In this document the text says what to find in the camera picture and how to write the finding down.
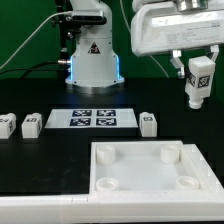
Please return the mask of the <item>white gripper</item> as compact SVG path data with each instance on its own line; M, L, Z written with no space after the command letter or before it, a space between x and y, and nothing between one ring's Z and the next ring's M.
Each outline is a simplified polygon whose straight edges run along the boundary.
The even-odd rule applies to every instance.
M207 0L207 7L179 11L175 0L133 0L131 47L136 56L172 51L170 62L179 79L185 77L180 50L210 46L215 62L224 43L224 0Z

